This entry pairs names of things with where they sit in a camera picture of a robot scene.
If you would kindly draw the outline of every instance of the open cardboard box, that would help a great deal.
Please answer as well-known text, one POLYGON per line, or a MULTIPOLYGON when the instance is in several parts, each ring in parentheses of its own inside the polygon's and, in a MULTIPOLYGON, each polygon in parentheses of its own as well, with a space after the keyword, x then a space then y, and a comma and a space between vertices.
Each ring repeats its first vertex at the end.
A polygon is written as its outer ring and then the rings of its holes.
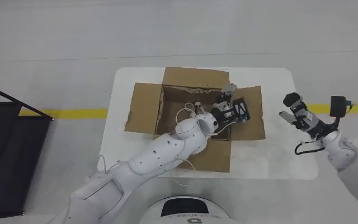
MULTIPOLYGON (((228 72, 168 67, 162 84, 135 84, 125 131, 154 135, 170 133, 176 126, 176 114, 186 102, 199 101, 209 111, 221 94, 220 90, 228 84, 228 72)), ((241 97, 247 104, 250 120, 231 125, 209 139, 202 152, 191 155, 188 160, 196 170, 230 172, 231 141, 265 139, 261 86, 238 88, 232 100, 241 97)), ((189 113, 179 113, 178 121, 186 118, 189 113)), ((192 167, 184 162, 179 168, 192 167)))

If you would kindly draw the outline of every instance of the floor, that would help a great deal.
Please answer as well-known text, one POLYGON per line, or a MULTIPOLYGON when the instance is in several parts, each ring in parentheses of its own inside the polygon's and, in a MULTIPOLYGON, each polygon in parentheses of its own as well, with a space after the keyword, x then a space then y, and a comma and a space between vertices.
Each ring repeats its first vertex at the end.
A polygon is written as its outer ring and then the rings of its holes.
MULTIPOLYGON (((309 104, 358 101, 357 8, 355 0, 5 0, 0 89, 41 109, 107 108, 121 67, 284 67, 309 104)), ((345 135, 355 136, 357 121, 344 118, 345 135)), ((54 121, 26 215, 0 223, 46 223, 61 210, 96 168, 104 126, 54 121)), ((326 156, 316 154, 311 181, 153 179, 114 223, 138 223, 152 203, 183 194, 218 203, 240 223, 356 223, 358 202, 326 156)))

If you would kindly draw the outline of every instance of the black object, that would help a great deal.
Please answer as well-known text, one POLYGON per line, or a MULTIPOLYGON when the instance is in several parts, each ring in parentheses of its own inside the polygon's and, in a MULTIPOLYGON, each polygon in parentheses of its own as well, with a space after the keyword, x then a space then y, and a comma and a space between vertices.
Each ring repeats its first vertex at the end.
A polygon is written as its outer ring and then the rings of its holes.
POLYGON ((181 213, 209 214, 209 210, 202 200, 195 198, 174 198, 164 203, 161 217, 181 213))
POLYGON ((292 104, 300 100, 301 100, 301 96, 296 92, 292 92, 290 94, 287 94, 286 97, 284 98, 284 105, 289 108, 290 106, 292 106, 292 104))
POLYGON ((246 122, 250 120, 250 114, 243 97, 233 100, 232 106, 228 110, 221 111, 218 108, 212 108, 210 113, 219 123, 227 122, 246 122), (231 113, 230 117, 225 117, 226 113, 231 113))
POLYGON ((330 116, 344 118, 347 111, 347 101, 344 96, 331 96, 330 116))
POLYGON ((27 104, 0 92, 0 218, 20 216, 41 150, 54 120, 27 104), (25 107, 38 115, 19 116, 25 107))

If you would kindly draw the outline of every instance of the table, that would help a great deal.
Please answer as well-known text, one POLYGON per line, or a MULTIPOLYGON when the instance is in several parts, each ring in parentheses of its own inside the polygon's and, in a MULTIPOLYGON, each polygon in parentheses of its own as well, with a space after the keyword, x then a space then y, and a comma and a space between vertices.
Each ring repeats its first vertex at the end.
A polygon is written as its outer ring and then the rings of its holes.
MULTIPOLYGON (((296 156, 294 147, 309 136, 288 124, 278 113, 289 111, 282 100, 295 92, 291 73, 285 68, 207 68, 229 72, 239 88, 261 86, 266 139, 234 141, 230 173, 174 169, 173 177, 312 180, 318 174, 313 154, 296 156)), ((100 154, 107 167, 125 161, 150 143, 150 134, 125 132, 134 83, 162 83, 165 68, 121 68, 116 72, 100 154)), ((103 162, 98 163, 103 170, 103 162)))

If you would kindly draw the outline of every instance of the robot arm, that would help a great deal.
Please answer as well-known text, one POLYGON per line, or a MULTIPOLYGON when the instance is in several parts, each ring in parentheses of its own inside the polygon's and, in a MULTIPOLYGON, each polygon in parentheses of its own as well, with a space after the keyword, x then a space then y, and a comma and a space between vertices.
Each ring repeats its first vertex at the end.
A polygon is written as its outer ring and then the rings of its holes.
POLYGON ((89 177, 87 185, 70 196, 69 206, 49 223, 109 223, 119 214, 137 187, 171 171, 189 155, 201 152, 209 137, 217 134, 215 131, 219 125, 225 128, 232 123, 248 120, 244 100, 230 102, 236 86, 229 87, 218 97, 212 111, 205 111, 199 102, 193 108, 195 111, 182 109, 190 111, 191 118, 179 122, 172 133, 158 137, 142 153, 117 167, 89 177))
POLYGON ((350 191, 358 199, 358 139, 346 139, 338 130, 340 118, 346 115, 346 108, 353 107, 350 101, 342 96, 332 96, 330 116, 336 117, 332 124, 326 124, 318 119, 302 102, 302 97, 297 93, 286 95, 284 104, 290 108, 293 115, 282 111, 279 115, 288 123, 295 125, 297 129, 307 132, 312 138, 311 142, 299 144, 296 155, 326 150, 328 160, 337 169, 338 176, 350 191), (318 150, 298 152, 298 148, 305 143, 315 143, 318 150))

